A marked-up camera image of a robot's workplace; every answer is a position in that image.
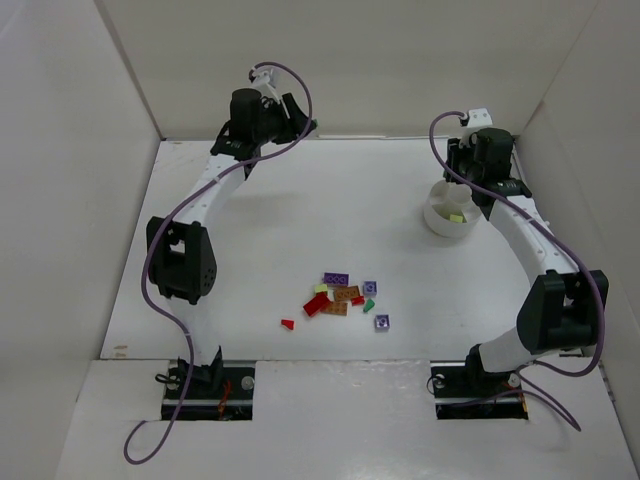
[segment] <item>brown block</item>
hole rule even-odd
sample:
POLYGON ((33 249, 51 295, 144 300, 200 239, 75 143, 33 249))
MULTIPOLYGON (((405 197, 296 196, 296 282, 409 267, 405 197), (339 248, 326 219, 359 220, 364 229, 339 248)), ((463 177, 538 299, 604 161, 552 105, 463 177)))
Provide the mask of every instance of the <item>brown block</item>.
POLYGON ((347 302, 331 302, 327 307, 322 309, 322 313, 330 313, 331 315, 347 315, 347 302))
POLYGON ((336 288, 336 290, 333 292, 333 299, 336 302, 344 302, 359 296, 360 288, 358 288, 357 285, 355 287, 336 288))

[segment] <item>purple lego brick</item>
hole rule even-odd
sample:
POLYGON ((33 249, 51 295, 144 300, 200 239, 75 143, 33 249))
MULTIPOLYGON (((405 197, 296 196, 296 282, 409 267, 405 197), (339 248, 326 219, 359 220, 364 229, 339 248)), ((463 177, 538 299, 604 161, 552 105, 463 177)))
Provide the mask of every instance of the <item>purple lego brick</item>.
POLYGON ((378 293, 377 282, 364 282, 362 285, 362 294, 368 297, 375 297, 378 293))
POLYGON ((327 285, 331 285, 333 287, 348 287, 349 286, 349 275, 346 273, 330 273, 327 272, 324 274, 323 283, 327 285))
POLYGON ((376 315, 373 322, 376 330, 389 330, 389 315, 376 315))

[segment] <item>red block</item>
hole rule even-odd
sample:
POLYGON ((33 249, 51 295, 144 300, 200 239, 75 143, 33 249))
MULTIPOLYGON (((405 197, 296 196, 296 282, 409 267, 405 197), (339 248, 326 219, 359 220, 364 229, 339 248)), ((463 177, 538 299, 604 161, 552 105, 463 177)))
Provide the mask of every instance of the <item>red block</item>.
POLYGON ((282 325, 288 330, 293 330, 293 326, 295 325, 295 322, 293 320, 287 320, 286 318, 283 318, 282 320, 280 320, 280 325, 282 325))
POLYGON ((318 293, 302 308, 304 308, 304 311, 307 312, 307 315, 313 317, 316 313, 318 313, 330 303, 331 300, 329 300, 329 297, 327 295, 325 295, 324 293, 318 293))

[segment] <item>toy block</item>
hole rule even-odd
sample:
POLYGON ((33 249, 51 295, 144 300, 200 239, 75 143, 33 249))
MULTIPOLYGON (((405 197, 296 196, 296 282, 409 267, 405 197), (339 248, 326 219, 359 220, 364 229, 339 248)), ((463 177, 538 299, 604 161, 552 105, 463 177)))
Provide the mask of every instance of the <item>toy block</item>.
POLYGON ((362 294, 375 297, 378 294, 378 282, 364 282, 362 285, 362 294))
POLYGON ((327 285, 331 285, 333 287, 348 287, 349 275, 347 275, 346 273, 327 272, 324 274, 322 281, 327 285))
POLYGON ((280 325, 285 327, 287 330, 293 330, 295 322, 293 320, 287 320, 286 318, 283 318, 282 320, 280 320, 280 325))
POLYGON ((389 330, 389 315, 376 315, 373 323, 377 331, 386 332, 389 330))
POLYGON ((307 315, 313 317, 316 313, 322 310, 324 307, 329 305, 331 300, 326 293, 318 293, 315 297, 313 297, 309 302, 307 302, 304 307, 304 311, 307 312, 307 315))
POLYGON ((364 308, 362 309, 362 311, 364 313, 367 313, 369 310, 371 310, 374 306, 375 306, 376 302, 374 302, 373 300, 371 300, 370 298, 367 299, 367 303, 365 304, 364 308))
POLYGON ((359 296, 360 296, 360 289, 357 286, 337 288, 336 291, 333 292, 333 300, 336 302, 351 300, 352 298, 356 298, 359 296))
POLYGON ((322 309, 322 313, 331 315, 347 315, 347 302, 330 302, 328 306, 322 309))

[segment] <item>white wall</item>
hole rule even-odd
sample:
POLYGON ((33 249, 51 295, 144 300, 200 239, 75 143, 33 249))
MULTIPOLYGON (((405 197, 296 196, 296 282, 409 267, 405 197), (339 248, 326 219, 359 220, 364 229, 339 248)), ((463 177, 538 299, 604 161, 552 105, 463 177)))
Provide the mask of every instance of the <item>white wall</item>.
POLYGON ((554 231, 611 287, 604 365, 640 464, 640 2, 600 1, 518 141, 554 231))
POLYGON ((91 0, 0 2, 0 477, 49 479, 158 135, 91 0))
POLYGON ((308 81, 323 134, 424 135, 438 113, 481 105, 520 133, 596 4, 101 1, 162 134, 202 138, 262 60, 308 81))

